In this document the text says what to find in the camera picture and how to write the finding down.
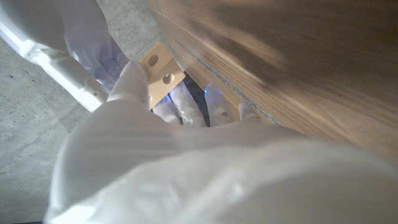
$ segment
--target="white protective suit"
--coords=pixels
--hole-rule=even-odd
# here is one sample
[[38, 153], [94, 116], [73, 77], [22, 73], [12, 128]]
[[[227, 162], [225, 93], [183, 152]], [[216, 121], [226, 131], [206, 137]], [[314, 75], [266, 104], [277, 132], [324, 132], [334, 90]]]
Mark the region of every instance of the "white protective suit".
[[[126, 62], [103, 29], [104, 17], [95, 1], [78, 4], [77, 0], [54, 0], [54, 6], [40, 1], [48, 4], [46, 9], [57, 9], [58, 13], [45, 10], [39, 18], [48, 12], [62, 18], [65, 42], [61, 44], [57, 36], [52, 36], [58, 38], [52, 42], [38, 36], [39, 32], [26, 31], [28, 26], [19, 26], [32, 24], [25, 20], [26, 14], [18, 13], [34, 6], [13, 2], [18, 3], [0, 4], [4, 12], [0, 14], [2, 37], [58, 82], [68, 83], [63, 86], [93, 111], [72, 131], [58, 155], [47, 223], [398, 220], [395, 164], [354, 146], [314, 140], [282, 126], [265, 125], [245, 103], [239, 105], [242, 121], [230, 123], [221, 93], [212, 84], [205, 98], [213, 128], [205, 127], [183, 83], [151, 113], [145, 71], [137, 62]], [[79, 10], [73, 11], [73, 4], [66, 2], [79, 6]], [[73, 24], [79, 21], [82, 25], [86, 20], [95, 24], [94, 18], [102, 25], [98, 29], [89, 26], [93, 29], [89, 33], [102, 30], [101, 38], [89, 35], [82, 39], [81, 29], [86, 27]], [[49, 25], [57, 27], [54, 21]], [[91, 41], [105, 50], [97, 50], [96, 44], [87, 45]], [[87, 81], [92, 77], [101, 84], [100, 89], [95, 80]], [[89, 96], [101, 97], [91, 104]]]

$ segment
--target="gloved hand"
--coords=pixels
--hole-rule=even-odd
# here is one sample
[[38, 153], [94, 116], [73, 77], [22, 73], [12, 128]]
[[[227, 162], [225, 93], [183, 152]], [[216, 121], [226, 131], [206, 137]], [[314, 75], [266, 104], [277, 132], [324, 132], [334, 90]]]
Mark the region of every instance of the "gloved hand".
[[[232, 122], [228, 106], [225, 103], [220, 89], [210, 83], [205, 90], [205, 99], [209, 112], [210, 126], [219, 126]], [[165, 122], [187, 126], [205, 127], [205, 120], [200, 113], [198, 105], [192, 98], [184, 82], [178, 84], [154, 108], [154, 114], [160, 116]], [[251, 118], [260, 119], [253, 108], [246, 102], [239, 104], [241, 121]]]
[[95, 0], [52, 0], [65, 27], [69, 54], [94, 75], [108, 93], [128, 63], [108, 31]]

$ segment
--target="gray concrete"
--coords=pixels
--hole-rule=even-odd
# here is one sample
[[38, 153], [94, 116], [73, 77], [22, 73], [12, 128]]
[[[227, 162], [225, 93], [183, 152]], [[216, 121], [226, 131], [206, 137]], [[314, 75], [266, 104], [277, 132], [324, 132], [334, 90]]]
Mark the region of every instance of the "gray concrete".
[[[161, 39], [142, 1], [99, 5], [127, 57], [139, 59]], [[1, 39], [0, 49], [0, 223], [40, 221], [58, 149], [88, 112]]]

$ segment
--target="screw hole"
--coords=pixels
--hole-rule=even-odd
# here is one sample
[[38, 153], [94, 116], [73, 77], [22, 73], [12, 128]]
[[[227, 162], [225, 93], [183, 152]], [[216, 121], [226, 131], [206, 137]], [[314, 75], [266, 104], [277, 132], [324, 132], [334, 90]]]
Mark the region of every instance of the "screw hole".
[[170, 84], [173, 80], [174, 80], [174, 75], [172, 75], [172, 74], [166, 74], [163, 77], [163, 83], [164, 84]]
[[157, 55], [152, 55], [152, 56], [150, 56], [150, 58], [149, 58], [149, 60], [148, 60], [149, 66], [151, 66], [151, 67], [155, 66], [156, 63], [157, 63], [157, 61], [158, 61], [158, 59], [159, 59], [159, 58], [157, 57]]

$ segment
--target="wooden surface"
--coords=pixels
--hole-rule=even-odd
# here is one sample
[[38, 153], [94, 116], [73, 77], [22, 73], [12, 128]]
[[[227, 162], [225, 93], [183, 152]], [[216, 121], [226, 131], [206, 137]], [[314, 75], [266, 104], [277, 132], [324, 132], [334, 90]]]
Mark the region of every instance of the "wooden surface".
[[284, 126], [398, 161], [395, 1], [146, 3], [178, 62], [202, 88], [215, 82], [235, 118], [249, 100]]

